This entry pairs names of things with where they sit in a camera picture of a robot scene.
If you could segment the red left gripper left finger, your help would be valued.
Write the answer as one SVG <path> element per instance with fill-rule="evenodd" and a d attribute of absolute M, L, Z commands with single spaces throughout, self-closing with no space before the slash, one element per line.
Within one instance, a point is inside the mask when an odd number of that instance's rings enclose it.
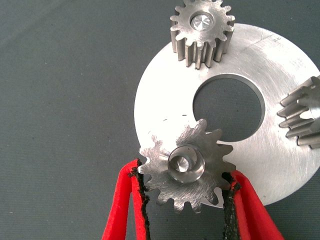
<path fill-rule="evenodd" d="M 119 172 L 113 203 L 102 235 L 103 240 L 126 238 L 130 197 L 133 199 L 136 238 L 138 240 L 151 238 L 150 222 L 146 211 L 149 197 L 145 194 L 144 177 L 138 173 L 140 165 L 141 161 L 137 158 L 127 163 Z"/>

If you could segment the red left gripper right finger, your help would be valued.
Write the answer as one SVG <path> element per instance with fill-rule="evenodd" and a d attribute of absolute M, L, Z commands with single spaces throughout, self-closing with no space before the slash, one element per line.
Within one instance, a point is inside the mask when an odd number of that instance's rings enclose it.
<path fill-rule="evenodd" d="M 224 172 L 224 240 L 282 240 L 284 237 L 259 199 L 249 179 L 238 170 Z"/>

